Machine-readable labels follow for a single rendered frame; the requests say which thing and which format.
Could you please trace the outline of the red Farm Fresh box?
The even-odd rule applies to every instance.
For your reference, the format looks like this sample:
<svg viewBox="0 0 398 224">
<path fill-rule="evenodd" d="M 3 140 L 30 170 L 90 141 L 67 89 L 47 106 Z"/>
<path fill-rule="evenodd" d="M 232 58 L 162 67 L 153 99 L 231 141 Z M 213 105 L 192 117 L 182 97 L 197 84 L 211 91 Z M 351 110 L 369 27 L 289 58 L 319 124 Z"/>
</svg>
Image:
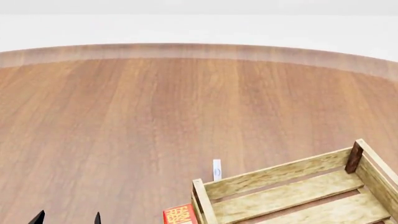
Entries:
<svg viewBox="0 0 398 224">
<path fill-rule="evenodd" d="M 192 205 L 180 205 L 163 211 L 164 224 L 198 224 Z"/>
</svg>

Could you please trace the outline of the slatted wooden crate tray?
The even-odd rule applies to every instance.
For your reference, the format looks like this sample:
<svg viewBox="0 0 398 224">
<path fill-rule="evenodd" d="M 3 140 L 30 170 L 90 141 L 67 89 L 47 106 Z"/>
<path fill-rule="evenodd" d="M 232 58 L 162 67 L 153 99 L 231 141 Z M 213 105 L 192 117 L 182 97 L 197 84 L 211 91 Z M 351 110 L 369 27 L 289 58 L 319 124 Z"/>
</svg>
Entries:
<svg viewBox="0 0 398 224">
<path fill-rule="evenodd" d="M 235 224 L 351 191 L 358 193 L 257 224 L 398 224 L 398 174 L 362 139 L 219 181 L 196 179 L 191 197 L 199 224 Z"/>
</svg>

